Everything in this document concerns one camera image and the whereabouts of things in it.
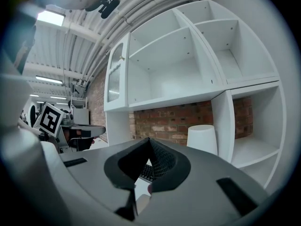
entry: keyboard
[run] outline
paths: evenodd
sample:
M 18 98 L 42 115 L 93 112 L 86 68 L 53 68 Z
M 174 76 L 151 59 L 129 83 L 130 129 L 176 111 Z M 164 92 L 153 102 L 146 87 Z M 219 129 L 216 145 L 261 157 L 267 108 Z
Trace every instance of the keyboard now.
M 154 174 L 152 172 L 152 166 L 150 165 L 145 165 L 142 172 L 140 173 L 139 178 L 141 178 L 142 180 L 148 182 L 148 183 L 152 183 L 154 180 Z

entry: corrugated metal ceiling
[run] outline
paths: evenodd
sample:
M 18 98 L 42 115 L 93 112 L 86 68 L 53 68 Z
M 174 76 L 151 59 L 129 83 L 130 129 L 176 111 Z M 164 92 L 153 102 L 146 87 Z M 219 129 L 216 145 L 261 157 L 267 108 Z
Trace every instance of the corrugated metal ceiling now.
M 121 0 L 120 5 L 107 19 L 102 19 L 98 10 L 86 12 L 47 6 L 48 10 L 64 14 L 65 20 L 62 27 L 37 22 L 35 43 L 29 53 L 23 76 L 32 85 L 34 92 L 39 93 L 38 100 L 41 100 L 41 95 L 44 96 L 44 101 L 50 95 L 61 95 L 70 99 L 70 83 L 76 83 L 83 76 L 84 64 L 101 32 L 131 1 Z M 39 81 L 35 78 L 36 75 L 61 80 L 63 85 Z

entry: white cable conduit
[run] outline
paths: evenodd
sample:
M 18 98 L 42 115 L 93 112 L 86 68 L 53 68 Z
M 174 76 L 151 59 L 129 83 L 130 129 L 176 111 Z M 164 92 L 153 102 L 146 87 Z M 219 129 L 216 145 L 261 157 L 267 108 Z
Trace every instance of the white cable conduit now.
M 138 10 L 137 12 L 135 12 L 132 16 L 130 16 L 128 19 L 126 19 L 123 24 L 118 27 L 116 29 L 116 31 L 112 34 L 111 38 L 108 40 L 108 42 L 102 47 L 102 49 L 100 50 L 99 54 L 97 55 L 96 59 L 94 59 L 88 73 L 87 73 L 87 78 L 90 77 L 90 75 L 92 74 L 92 71 L 94 70 L 94 67 L 96 66 L 97 61 L 103 56 L 104 52 L 107 50 L 107 48 L 109 47 L 109 45 L 111 44 L 111 42 L 115 39 L 115 37 L 122 32 L 127 26 L 129 26 L 135 19 L 137 19 L 138 17 L 140 17 L 142 14 L 146 13 L 147 11 L 149 11 L 150 9 L 152 9 L 153 7 L 155 7 L 156 5 L 165 2 L 166 0 L 153 0 L 151 2 L 149 2 L 147 5 L 145 5 L 143 8 L 141 8 L 140 10 Z
M 171 4 L 167 4 L 166 6 L 154 11 L 153 13 L 149 14 L 148 16 L 146 16 L 145 18 L 143 18 L 142 20 L 140 20 L 138 23 L 135 23 L 135 25 L 133 27 L 130 28 L 129 31 L 125 31 L 122 36 L 119 36 L 119 37 L 123 37 L 126 33 L 128 32 L 132 32 L 133 30 L 135 30 L 137 27 L 139 27 L 140 25 L 142 25 L 143 23 L 145 23 L 146 21 L 148 21 L 149 19 L 151 19 L 152 17 L 166 11 L 167 9 L 170 9 L 170 8 L 173 8 L 175 6 L 178 6 L 178 4 L 182 4 L 182 3 L 185 3 L 187 1 L 190 1 L 190 0 L 178 0 L 178 1 L 175 1 Z M 102 57 L 101 61 L 98 63 L 98 65 L 95 67 L 95 69 L 93 70 L 93 72 L 90 74 L 90 76 L 88 77 L 88 80 L 84 82 L 84 86 L 87 85 L 87 82 L 90 81 L 91 77 L 93 76 L 93 74 L 96 72 L 96 70 L 98 69 L 98 67 L 102 64 L 103 60 L 109 55 L 110 53 L 110 50 L 108 52 L 105 53 L 105 55 Z
M 120 4 L 119 4 L 119 7 L 116 8 L 114 11 L 113 11 L 113 14 L 112 15 L 115 15 L 117 13 L 119 13 L 119 10 L 121 9 L 122 10 L 122 7 L 123 7 L 123 4 L 128 1 L 128 0 L 121 0 Z M 98 23 L 96 24 L 95 28 L 98 28 L 98 29 L 95 29 L 95 32 L 96 33 L 99 33 L 100 32 L 100 29 L 101 28 L 104 28 L 106 27 L 106 23 L 110 23 L 110 20 L 107 20 L 107 19 L 99 19 Z
M 87 69 L 89 67 L 89 64 L 91 63 L 92 58 L 95 56 L 95 52 L 99 49 L 99 46 L 100 46 L 102 40 L 106 37 L 106 35 L 110 32 L 110 30 L 114 27 L 114 25 L 119 22 L 120 19 L 122 19 L 129 11 L 131 11 L 134 7 L 136 7 L 138 4 L 140 4 L 143 1 L 144 0 L 133 0 L 132 2 L 130 2 L 119 13 L 117 13 L 114 16 L 114 18 L 110 21 L 110 23 L 105 27 L 105 29 L 102 31 L 102 33 L 100 35 L 100 38 L 97 40 L 91 53 L 89 54 L 88 60 L 86 61 L 85 65 L 84 65 L 80 83 L 83 81 L 84 76 L 86 75 Z
M 142 3 L 140 3 L 138 6 L 134 7 L 131 11 L 129 11 L 126 15 L 126 17 L 130 17 L 132 14 L 134 14 L 136 11 L 141 9 L 145 4 L 151 2 L 152 0 L 144 0 Z M 107 38 L 110 38 L 112 33 L 124 22 L 124 19 L 120 19 L 119 22 L 110 30 L 110 32 L 107 34 Z

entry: ceiling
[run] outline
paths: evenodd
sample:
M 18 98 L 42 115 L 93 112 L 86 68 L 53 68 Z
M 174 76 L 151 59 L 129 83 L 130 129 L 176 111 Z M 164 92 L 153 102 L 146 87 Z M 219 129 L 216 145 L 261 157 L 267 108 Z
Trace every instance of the ceiling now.
M 120 5 L 110 14 L 107 19 L 102 19 L 98 13 L 98 9 L 92 12 L 85 10 L 65 10 L 55 6 L 47 6 L 47 10 L 58 12 L 65 15 L 62 26 L 57 26 L 42 21 L 37 21 L 35 43 L 28 55 L 23 76 L 29 82 L 34 90 L 34 94 L 39 97 L 33 99 L 37 101 L 47 102 L 61 102 L 51 99 L 50 96 L 67 97 L 70 100 L 71 89 L 70 83 L 81 84 L 80 79 L 88 80 L 87 73 L 93 71 L 91 69 L 92 62 L 99 64 L 97 69 L 91 73 L 90 81 L 106 66 L 107 57 L 101 61 L 102 57 L 95 57 L 88 63 L 87 60 L 95 43 L 101 37 L 102 31 L 106 26 L 111 25 L 117 14 L 123 9 L 130 6 L 133 1 L 137 0 L 121 0 Z M 145 5 L 153 0 L 139 1 L 137 6 L 134 6 L 126 16 L 120 18 L 119 22 L 113 26 L 113 29 L 105 36 L 95 47 L 96 54 L 101 50 L 102 46 L 107 45 L 108 50 L 127 32 L 132 31 L 140 24 L 146 22 L 155 15 L 168 10 L 172 7 L 194 1 L 194 0 L 164 0 L 160 4 L 152 6 L 148 13 L 139 14 L 139 16 L 129 24 L 129 26 L 118 31 L 118 26 L 127 19 L 127 17 L 139 13 Z M 89 64 L 85 73 L 85 63 Z M 35 78 L 40 75 L 47 78 L 57 79 L 63 81 L 63 84 L 50 83 L 46 81 L 39 81 Z M 82 89 L 80 94 L 74 93 L 74 97 L 84 97 L 84 87 L 78 86 Z

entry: cabinet door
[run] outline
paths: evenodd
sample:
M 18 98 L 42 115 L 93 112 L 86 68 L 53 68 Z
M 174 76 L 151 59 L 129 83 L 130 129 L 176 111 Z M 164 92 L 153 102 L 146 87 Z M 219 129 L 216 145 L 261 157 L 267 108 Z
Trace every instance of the cabinet door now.
M 110 52 L 104 87 L 104 111 L 127 107 L 127 63 L 130 33 Z

